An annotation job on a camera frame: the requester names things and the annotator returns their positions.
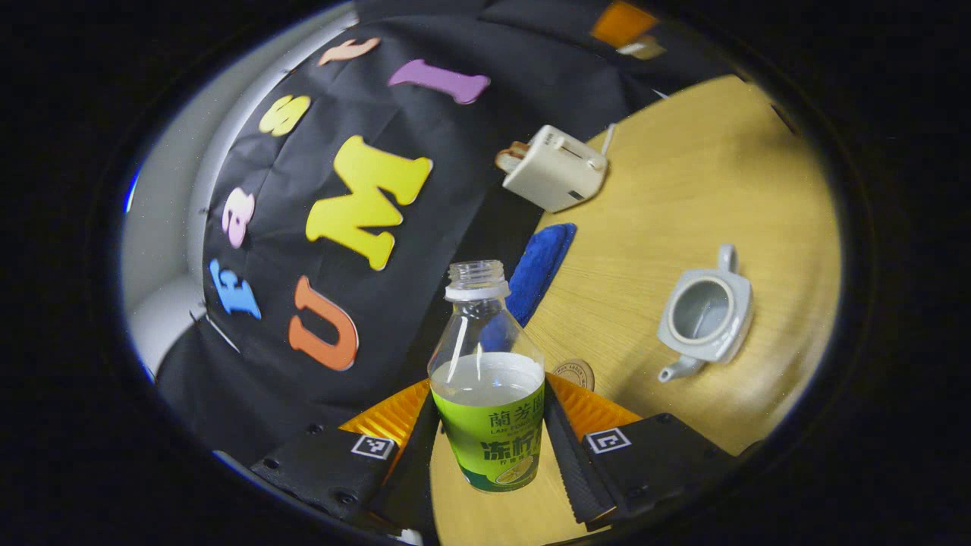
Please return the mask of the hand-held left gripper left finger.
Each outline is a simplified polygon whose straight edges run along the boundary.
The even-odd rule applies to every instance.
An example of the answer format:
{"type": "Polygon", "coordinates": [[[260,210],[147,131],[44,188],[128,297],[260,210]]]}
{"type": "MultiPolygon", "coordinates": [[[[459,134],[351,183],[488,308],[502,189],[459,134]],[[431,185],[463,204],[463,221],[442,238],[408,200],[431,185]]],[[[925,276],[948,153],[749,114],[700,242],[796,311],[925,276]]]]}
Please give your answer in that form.
{"type": "Polygon", "coordinates": [[[423,380],[343,425],[307,425],[250,470],[344,524],[435,537],[430,463],[438,429],[430,381],[423,380]]]}

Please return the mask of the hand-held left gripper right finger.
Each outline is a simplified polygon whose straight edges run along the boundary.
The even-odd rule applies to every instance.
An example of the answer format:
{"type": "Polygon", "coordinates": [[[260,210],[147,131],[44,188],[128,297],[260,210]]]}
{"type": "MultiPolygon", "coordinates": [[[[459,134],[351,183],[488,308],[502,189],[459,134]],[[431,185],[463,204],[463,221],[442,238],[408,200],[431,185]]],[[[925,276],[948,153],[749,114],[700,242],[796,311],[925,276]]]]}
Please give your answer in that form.
{"type": "Polygon", "coordinates": [[[673,510],[740,462],[670,413],[642,418],[552,374],[545,429],[573,517],[589,531],[673,510]]]}

